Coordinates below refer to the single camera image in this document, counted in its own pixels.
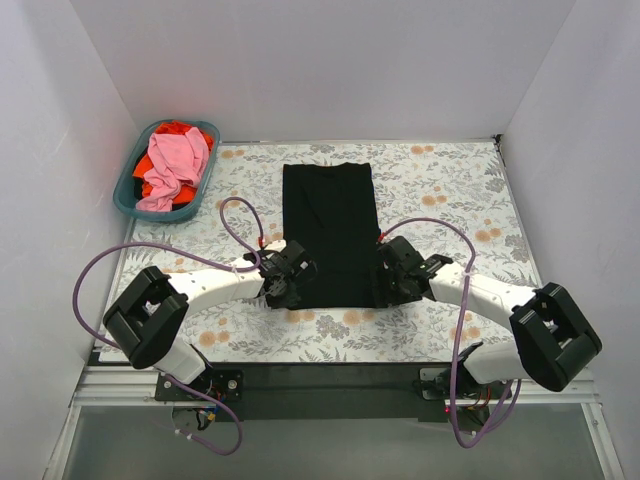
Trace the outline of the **black t shirt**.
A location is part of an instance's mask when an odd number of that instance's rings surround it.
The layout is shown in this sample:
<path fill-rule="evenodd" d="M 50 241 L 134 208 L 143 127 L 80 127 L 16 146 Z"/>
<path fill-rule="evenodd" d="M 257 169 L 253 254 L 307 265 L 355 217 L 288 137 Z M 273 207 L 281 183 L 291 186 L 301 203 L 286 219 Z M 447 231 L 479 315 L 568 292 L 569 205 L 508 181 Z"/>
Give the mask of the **black t shirt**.
<path fill-rule="evenodd" d="M 299 288 L 298 309 L 372 308 L 378 224 L 368 163 L 283 167 L 284 239 L 298 242 L 317 266 Z"/>

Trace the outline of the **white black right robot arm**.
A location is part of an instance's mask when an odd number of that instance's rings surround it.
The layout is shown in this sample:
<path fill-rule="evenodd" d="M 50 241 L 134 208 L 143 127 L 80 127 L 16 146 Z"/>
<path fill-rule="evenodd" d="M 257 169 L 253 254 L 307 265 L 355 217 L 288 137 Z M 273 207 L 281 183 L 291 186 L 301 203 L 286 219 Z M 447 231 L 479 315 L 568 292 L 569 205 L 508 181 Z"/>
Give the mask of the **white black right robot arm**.
<path fill-rule="evenodd" d="M 454 366 L 431 380 L 433 389 L 454 385 L 458 396 L 471 398 L 490 384 L 529 379 L 560 392 L 602 350 L 599 336 L 561 285 L 534 289 L 468 274 L 446 256 L 423 257 L 402 236 L 380 244 L 378 254 L 378 306 L 422 299 L 462 306 L 512 335 L 502 343 L 465 348 Z"/>

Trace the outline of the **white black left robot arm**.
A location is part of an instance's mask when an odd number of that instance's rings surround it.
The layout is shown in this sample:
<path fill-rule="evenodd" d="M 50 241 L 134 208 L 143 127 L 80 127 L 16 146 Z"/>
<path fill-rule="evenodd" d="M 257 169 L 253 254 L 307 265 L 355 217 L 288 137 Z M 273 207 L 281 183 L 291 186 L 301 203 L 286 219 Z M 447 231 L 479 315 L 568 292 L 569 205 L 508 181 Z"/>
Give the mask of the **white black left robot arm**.
<path fill-rule="evenodd" d="M 179 337 L 184 320 L 214 306 L 263 298 L 271 308 L 292 308 L 301 286 L 317 275 L 316 262 L 296 241 L 248 252 L 223 269 L 168 274 L 139 272 L 103 316 L 103 325 L 137 370 L 152 367 L 178 381 L 193 400 L 220 398 L 214 368 Z"/>

